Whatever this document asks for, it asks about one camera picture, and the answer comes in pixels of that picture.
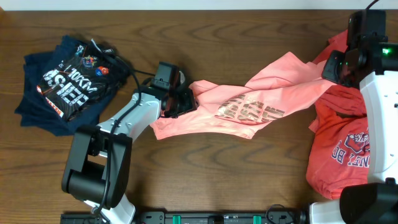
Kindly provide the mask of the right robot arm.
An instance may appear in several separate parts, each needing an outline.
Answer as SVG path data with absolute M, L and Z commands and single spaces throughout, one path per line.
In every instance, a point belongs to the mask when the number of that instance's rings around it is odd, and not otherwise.
M 368 42 L 331 52 L 322 78 L 358 88 L 368 115 L 368 182 L 316 202 L 309 223 L 397 223 L 397 44 Z

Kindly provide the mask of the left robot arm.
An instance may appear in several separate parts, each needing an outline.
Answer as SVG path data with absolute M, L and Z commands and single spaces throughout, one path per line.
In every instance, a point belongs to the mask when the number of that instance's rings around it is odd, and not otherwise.
M 154 121 L 195 111 L 191 89 L 135 92 L 107 121 L 80 126 L 74 134 L 62 177 L 62 190 L 91 207 L 88 215 L 62 215 L 62 223 L 132 223 L 135 206 L 125 191 L 132 144 Z

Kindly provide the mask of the pink t-shirt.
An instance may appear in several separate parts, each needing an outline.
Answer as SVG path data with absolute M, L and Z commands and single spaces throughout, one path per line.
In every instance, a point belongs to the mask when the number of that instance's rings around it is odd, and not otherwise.
M 193 133 L 251 139 L 271 122 L 314 104 L 332 86 L 321 78 L 324 66 L 325 62 L 303 63 L 288 52 L 244 86 L 195 81 L 189 87 L 198 108 L 175 119 L 160 118 L 151 128 L 157 139 Z

